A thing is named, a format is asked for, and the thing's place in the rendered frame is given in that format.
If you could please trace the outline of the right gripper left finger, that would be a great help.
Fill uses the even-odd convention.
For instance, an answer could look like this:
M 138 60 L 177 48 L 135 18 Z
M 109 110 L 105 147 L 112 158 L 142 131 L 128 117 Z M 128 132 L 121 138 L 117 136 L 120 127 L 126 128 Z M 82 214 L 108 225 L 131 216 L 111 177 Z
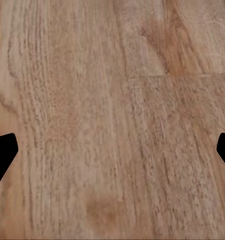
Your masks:
M 18 143 L 14 133 L 0 136 L 0 181 L 18 151 Z

